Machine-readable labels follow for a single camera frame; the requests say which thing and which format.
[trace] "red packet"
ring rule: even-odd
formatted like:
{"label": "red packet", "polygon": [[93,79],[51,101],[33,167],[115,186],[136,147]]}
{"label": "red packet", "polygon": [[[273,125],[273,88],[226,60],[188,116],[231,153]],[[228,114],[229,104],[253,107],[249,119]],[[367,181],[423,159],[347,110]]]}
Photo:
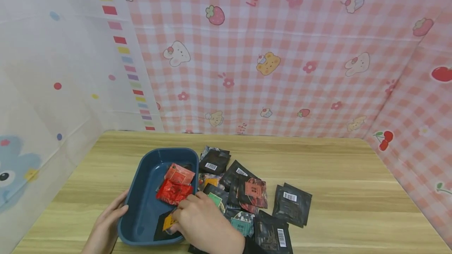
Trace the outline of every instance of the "red packet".
{"label": "red packet", "polygon": [[187,170],[178,164],[173,163],[165,174],[165,179],[169,179],[173,183],[181,183],[182,185],[190,185],[195,173]]}
{"label": "red packet", "polygon": [[179,202],[193,193],[193,186],[173,183],[169,179],[164,180],[157,192],[156,198],[171,205],[179,205]]}

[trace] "hand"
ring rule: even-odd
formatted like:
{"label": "hand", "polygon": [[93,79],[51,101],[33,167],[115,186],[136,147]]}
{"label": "hand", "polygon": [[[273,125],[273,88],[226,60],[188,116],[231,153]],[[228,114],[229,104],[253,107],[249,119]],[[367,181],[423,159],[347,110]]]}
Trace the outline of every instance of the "hand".
{"label": "hand", "polygon": [[129,206],[124,204],[127,197],[127,189],[101,213],[94,223],[91,234],[81,254],[110,254],[118,239],[118,230],[116,225],[128,210]]}
{"label": "hand", "polygon": [[188,195],[173,213],[178,223],[172,232],[180,231],[190,244],[210,254],[242,254],[245,238],[218,210],[203,192]]}

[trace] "red foil wrapper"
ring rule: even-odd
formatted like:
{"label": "red foil wrapper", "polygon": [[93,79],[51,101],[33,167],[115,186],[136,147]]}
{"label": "red foil wrapper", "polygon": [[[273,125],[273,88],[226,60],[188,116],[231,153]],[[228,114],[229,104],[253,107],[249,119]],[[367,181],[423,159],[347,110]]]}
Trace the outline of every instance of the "red foil wrapper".
{"label": "red foil wrapper", "polygon": [[156,198],[171,205],[179,205],[179,202],[193,193],[193,186],[173,183],[169,179],[164,180],[157,192]]}

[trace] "right hand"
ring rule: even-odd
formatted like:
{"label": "right hand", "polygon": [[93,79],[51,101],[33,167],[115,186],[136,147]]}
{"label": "right hand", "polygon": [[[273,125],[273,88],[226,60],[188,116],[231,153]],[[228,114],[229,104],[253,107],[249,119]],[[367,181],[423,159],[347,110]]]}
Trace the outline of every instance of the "right hand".
{"label": "right hand", "polygon": [[196,248],[210,254],[242,254],[245,238],[218,210],[203,192],[188,195],[173,213],[178,223],[172,232],[180,231]]}

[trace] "cartoon bunny face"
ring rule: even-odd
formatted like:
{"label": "cartoon bunny face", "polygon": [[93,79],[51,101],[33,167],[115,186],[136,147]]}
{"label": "cartoon bunny face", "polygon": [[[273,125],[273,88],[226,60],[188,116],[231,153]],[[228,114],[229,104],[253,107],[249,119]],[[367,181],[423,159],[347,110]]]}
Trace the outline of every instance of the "cartoon bunny face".
{"label": "cartoon bunny face", "polygon": [[345,64],[345,69],[348,69],[345,72],[346,76],[353,76],[356,73],[362,73],[367,71],[370,66],[370,55],[367,52],[359,55],[358,57],[353,58]]}
{"label": "cartoon bunny face", "polygon": [[217,111],[217,112],[214,112],[212,114],[207,113],[206,114],[206,119],[209,120],[209,123],[210,123],[210,125],[212,127],[219,126],[219,125],[221,125],[223,123],[223,120],[224,120],[223,112]]}
{"label": "cartoon bunny face", "polygon": [[354,131],[362,127],[363,123],[365,123],[366,116],[361,116],[358,118],[355,118],[347,125],[347,130],[349,132]]}
{"label": "cartoon bunny face", "polygon": [[172,46],[163,51],[163,57],[169,60],[172,67],[179,66],[182,62],[190,61],[190,54],[182,42],[176,40]]}

